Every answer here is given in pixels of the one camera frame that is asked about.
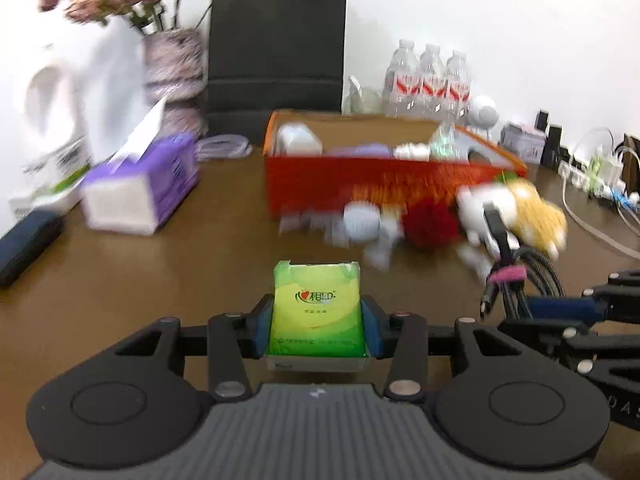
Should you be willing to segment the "water bottle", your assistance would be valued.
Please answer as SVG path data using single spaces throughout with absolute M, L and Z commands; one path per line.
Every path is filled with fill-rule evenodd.
M 419 91 L 419 61 L 414 53 L 414 42 L 401 39 L 385 73 L 382 95 L 385 115 L 407 115 Z
M 445 66 L 440 58 L 440 47 L 428 44 L 420 56 L 419 104 L 422 116 L 439 120 L 442 99 L 446 93 Z
M 458 122 L 469 107 L 471 75 L 466 55 L 454 51 L 445 66 L 444 111 L 450 122 Z

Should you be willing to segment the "translucent plastic container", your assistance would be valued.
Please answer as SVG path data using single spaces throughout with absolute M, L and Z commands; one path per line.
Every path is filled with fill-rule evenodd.
M 323 144 L 302 122 L 288 122 L 277 131 L 274 152 L 283 156 L 318 156 L 323 153 Z

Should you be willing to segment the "white round jar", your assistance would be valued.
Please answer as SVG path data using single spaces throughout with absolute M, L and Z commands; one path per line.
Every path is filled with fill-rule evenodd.
M 343 211 L 345 233 L 354 243 L 376 240 L 380 234 L 381 211 L 369 202 L 350 202 Z

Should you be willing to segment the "purple knit pouch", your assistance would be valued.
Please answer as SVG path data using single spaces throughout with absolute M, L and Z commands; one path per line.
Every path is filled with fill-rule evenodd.
M 347 148 L 336 148 L 327 151 L 328 157 L 347 157 L 347 158 L 392 158 L 392 150 L 385 144 L 369 143 L 357 146 L 348 146 Z

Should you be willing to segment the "grey tin box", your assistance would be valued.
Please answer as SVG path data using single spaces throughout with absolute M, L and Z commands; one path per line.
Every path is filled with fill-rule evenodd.
M 522 162 L 539 165 L 546 141 L 542 132 L 507 122 L 502 127 L 498 145 Z

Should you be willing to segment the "black paper bag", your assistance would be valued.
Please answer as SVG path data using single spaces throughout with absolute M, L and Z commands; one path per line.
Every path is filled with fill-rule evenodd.
M 275 110 L 342 107 L 346 0 L 212 0 L 202 114 L 262 143 Z

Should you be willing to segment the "white tissue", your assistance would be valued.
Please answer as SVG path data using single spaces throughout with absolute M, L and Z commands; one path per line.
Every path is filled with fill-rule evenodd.
M 405 160 L 429 160 L 431 147 L 425 143 L 405 143 L 393 149 L 393 156 Z

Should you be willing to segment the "white power strip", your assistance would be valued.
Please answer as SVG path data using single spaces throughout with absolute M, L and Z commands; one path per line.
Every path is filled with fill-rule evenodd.
M 598 184 L 598 176 L 593 170 L 582 165 L 575 166 L 564 160 L 559 164 L 558 174 L 571 186 L 587 194 L 593 193 Z

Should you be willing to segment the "red cardboard box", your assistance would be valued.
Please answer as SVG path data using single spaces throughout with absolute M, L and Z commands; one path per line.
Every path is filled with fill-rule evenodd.
M 277 152 L 278 131 L 289 124 L 306 125 L 322 143 L 319 156 L 288 156 Z M 380 115 L 276 110 L 264 143 L 264 166 L 269 212 L 273 217 L 294 212 L 337 211 L 353 200 L 378 206 L 407 208 L 424 200 L 445 208 L 456 202 L 460 186 L 496 180 L 503 174 L 524 177 L 524 162 L 465 128 L 457 139 L 469 141 L 488 162 L 408 160 L 393 157 L 332 156 L 339 148 L 384 144 L 428 143 L 438 125 L 428 120 Z

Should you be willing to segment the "red artificial rose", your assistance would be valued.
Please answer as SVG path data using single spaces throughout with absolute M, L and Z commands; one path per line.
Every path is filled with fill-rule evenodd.
M 460 236 L 460 222 L 455 204 L 420 200 L 410 205 L 401 218 L 405 239 L 414 247 L 434 250 Z

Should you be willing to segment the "yellow plush toy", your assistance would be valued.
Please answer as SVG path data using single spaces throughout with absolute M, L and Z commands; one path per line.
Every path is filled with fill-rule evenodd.
M 474 247 L 484 245 L 494 257 L 498 257 L 499 248 L 489 232 L 484 215 L 486 206 L 494 206 L 499 211 L 511 248 L 524 244 L 556 259 L 566 247 L 565 214 L 541 198 L 529 180 L 516 178 L 504 183 L 462 186 L 457 190 L 456 199 L 468 242 Z

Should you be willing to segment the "green tissue packet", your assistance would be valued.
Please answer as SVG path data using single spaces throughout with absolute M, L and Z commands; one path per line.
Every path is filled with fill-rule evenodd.
M 273 278 L 266 350 L 270 370 L 356 373 L 367 366 L 358 262 L 282 260 L 274 267 Z

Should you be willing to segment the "black small bottles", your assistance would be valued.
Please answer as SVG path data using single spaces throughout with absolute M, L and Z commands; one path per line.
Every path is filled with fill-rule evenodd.
M 561 160 L 562 127 L 550 124 L 549 113 L 545 110 L 538 110 L 534 129 L 544 134 L 544 149 L 542 150 L 540 159 L 541 166 L 557 170 Z

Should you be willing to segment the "water bottle middle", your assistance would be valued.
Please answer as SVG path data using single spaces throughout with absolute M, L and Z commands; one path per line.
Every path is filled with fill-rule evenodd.
M 442 99 L 446 93 L 445 66 L 440 58 L 440 47 L 428 44 L 420 56 L 419 104 L 422 116 L 439 120 Z

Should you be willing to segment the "iridescent plastic bag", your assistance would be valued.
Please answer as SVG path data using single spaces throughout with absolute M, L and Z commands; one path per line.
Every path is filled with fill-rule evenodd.
M 450 122 L 442 122 L 428 144 L 430 159 L 460 160 L 461 154 L 456 144 L 456 128 Z

